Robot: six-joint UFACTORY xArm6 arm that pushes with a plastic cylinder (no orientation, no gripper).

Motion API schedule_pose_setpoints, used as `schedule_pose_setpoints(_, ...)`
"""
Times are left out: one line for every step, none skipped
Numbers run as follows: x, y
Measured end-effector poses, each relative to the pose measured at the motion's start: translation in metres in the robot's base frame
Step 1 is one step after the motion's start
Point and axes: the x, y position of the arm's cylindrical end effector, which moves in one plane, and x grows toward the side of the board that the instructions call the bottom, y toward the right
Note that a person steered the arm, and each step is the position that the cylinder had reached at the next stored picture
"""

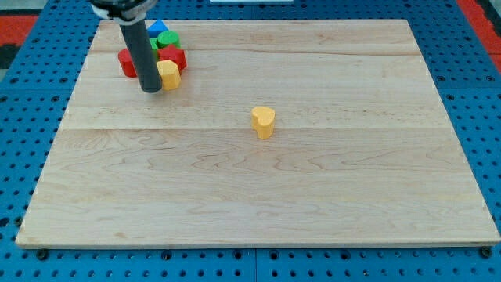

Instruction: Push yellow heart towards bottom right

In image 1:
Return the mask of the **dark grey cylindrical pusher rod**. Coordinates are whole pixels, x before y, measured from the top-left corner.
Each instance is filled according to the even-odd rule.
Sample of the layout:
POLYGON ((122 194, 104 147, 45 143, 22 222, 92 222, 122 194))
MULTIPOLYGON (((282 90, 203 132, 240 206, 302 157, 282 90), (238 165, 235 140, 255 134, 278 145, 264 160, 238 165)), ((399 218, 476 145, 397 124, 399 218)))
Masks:
POLYGON ((130 52, 141 89, 147 93, 159 92, 162 81, 157 61, 153 56, 150 38, 144 20, 133 24, 120 25, 124 42, 130 52))

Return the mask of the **black and white robot end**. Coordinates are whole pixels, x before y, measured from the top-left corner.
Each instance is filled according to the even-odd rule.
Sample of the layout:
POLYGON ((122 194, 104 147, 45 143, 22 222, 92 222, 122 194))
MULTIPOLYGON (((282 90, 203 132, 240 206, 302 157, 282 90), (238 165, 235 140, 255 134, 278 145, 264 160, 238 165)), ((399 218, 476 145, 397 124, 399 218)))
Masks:
POLYGON ((90 0, 92 11, 102 20, 132 25, 146 18, 157 0, 90 0))

